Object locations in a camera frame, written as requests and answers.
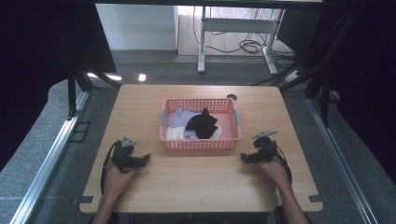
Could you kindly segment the person's left hand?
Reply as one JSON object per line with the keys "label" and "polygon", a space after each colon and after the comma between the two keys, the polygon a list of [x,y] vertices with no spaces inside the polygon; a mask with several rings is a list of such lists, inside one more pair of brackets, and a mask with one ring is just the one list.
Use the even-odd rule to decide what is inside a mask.
{"label": "person's left hand", "polygon": [[116,201],[129,188],[136,174],[136,169],[123,173],[116,165],[110,162],[106,168],[103,196],[107,200]]}

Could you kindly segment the person's right hand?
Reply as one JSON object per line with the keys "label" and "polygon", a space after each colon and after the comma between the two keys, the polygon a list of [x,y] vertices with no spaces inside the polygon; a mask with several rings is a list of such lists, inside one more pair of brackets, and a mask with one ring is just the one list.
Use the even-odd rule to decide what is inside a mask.
{"label": "person's right hand", "polygon": [[287,171],[279,159],[256,162],[255,165],[279,188],[290,184]]}

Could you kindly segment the aluminium floor rail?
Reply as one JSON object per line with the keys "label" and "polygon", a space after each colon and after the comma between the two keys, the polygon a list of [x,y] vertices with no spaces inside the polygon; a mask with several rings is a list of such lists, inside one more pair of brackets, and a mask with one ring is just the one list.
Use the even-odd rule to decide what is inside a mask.
{"label": "aluminium floor rail", "polygon": [[29,217],[33,213],[35,206],[38,202],[40,195],[47,182],[50,179],[50,175],[59,160],[64,147],[74,130],[78,118],[81,114],[84,105],[87,102],[90,94],[88,92],[83,91],[76,100],[77,111],[75,115],[71,119],[67,119],[61,130],[58,132],[49,152],[42,162],[40,168],[38,169],[35,178],[33,179],[29,189],[24,195],[21,203],[15,212],[13,218],[10,220],[9,224],[26,224]]}
{"label": "aluminium floor rail", "polygon": [[353,202],[356,204],[356,207],[361,215],[364,224],[378,224],[372,206],[367,201],[367,197],[363,193],[361,186],[358,184],[356,178],[354,177],[349,166],[347,165],[347,161],[338,143],[336,142],[332,131],[325,125],[324,121],[321,119],[317,103],[314,99],[310,98],[308,98],[306,102],[326,144],[328,145],[335,164],[344,179],[349,194],[351,195]]}

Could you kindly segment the black metal stand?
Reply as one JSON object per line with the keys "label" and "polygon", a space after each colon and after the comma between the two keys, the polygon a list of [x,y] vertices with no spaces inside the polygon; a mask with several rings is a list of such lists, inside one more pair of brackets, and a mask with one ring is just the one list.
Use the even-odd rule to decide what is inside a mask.
{"label": "black metal stand", "polygon": [[293,81],[279,87],[279,90],[283,92],[310,79],[310,82],[305,88],[304,94],[308,99],[311,99],[321,92],[319,118],[326,127],[329,126],[328,107],[330,102],[330,63],[355,20],[355,15],[351,15],[349,12],[346,12],[325,36],[325,40],[330,41],[330,35],[334,34],[334,39],[330,46],[327,47],[327,51],[321,57],[320,62],[314,68],[306,71]]}
{"label": "black metal stand", "polygon": [[[103,73],[98,71],[92,72],[95,76],[103,80],[110,86],[119,89],[121,84],[110,77],[109,73]],[[88,72],[84,71],[77,63],[72,64],[72,72],[67,79],[67,89],[68,89],[68,117],[70,120],[77,115],[78,112],[78,99],[77,99],[77,85],[82,90],[83,93],[88,93],[92,90],[93,84],[88,76]]]}

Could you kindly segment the pink plastic basket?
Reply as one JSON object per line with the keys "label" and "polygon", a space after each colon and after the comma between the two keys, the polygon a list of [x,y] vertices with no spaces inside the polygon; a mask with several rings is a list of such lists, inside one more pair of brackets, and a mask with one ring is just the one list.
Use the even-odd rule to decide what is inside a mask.
{"label": "pink plastic basket", "polygon": [[170,98],[164,101],[160,139],[166,149],[231,150],[241,136],[233,99]]}

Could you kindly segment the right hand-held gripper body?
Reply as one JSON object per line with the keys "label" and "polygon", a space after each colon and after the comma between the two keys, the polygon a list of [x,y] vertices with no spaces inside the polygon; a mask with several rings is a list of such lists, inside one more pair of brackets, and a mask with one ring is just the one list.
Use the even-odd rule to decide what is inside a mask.
{"label": "right hand-held gripper body", "polygon": [[255,153],[246,155],[246,163],[259,161],[270,161],[277,154],[277,144],[269,138],[269,132],[261,132],[254,135],[253,146],[257,149]]}

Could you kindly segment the white cloth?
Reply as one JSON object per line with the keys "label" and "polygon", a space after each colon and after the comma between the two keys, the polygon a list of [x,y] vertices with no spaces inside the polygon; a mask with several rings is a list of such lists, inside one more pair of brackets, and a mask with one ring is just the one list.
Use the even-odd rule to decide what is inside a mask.
{"label": "white cloth", "polygon": [[[223,133],[220,126],[210,136],[210,139],[219,139]],[[180,127],[169,127],[165,132],[166,140],[197,140],[198,135],[196,131],[186,131],[184,126]]]}

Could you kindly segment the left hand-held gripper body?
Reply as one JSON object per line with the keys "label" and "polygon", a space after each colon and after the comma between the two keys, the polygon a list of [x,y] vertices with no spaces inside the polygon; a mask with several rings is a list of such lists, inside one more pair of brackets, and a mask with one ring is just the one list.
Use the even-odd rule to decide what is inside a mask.
{"label": "left hand-held gripper body", "polygon": [[112,162],[119,170],[131,170],[145,166],[145,158],[133,157],[136,142],[129,137],[123,136],[121,140],[112,146]]}

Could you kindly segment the lilac cloth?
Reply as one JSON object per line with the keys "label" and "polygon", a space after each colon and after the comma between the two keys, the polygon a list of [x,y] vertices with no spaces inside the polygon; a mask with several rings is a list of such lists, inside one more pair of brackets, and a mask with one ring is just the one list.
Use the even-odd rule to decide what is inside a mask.
{"label": "lilac cloth", "polygon": [[192,112],[190,110],[178,107],[177,110],[174,113],[171,113],[168,117],[168,128],[180,126],[186,127],[188,121],[196,115],[198,115],[197,112]]}

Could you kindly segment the black sock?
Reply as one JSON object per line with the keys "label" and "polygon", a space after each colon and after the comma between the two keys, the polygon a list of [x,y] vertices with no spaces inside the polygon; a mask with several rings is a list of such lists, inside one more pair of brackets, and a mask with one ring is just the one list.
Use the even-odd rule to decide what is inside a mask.
{"label": "black sock", "polygon": [[209,139],[217,129],[217,119],[211,116],[205,108],[199,115],[192,117],[185,127],[186,131],[196,131],[198,139]]}

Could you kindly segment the black curtain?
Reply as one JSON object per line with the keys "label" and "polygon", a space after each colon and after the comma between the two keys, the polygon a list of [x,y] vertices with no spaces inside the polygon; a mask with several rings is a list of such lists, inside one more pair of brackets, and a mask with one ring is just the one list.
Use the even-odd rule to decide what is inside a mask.
{"label": "black curtain", "polygon": [[396,184],[396,0],[323,0],[321,8],[289,8],[281,26],[294,42],[307,42],[298,62],[314,68],[334,39],[325,36],[346,12],[356,16],[330,63],[337,110],[375,156],[362,163]]}
{"label": "black curtain", "polygon": [[0,171],[53,85],[115,71],[95,0],[0,0]]}

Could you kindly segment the white power strip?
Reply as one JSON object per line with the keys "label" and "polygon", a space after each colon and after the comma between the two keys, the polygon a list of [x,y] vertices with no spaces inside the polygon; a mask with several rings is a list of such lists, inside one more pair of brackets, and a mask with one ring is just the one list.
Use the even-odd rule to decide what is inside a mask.
{"label": "white power strip", "polygon": [[297,77],[299,77],[302,73],[298,70],[294,70],[293,72],[291,72],[287,77],[285,77],[285,81],[287,83],[292,82],[294,79],[296,79]]}

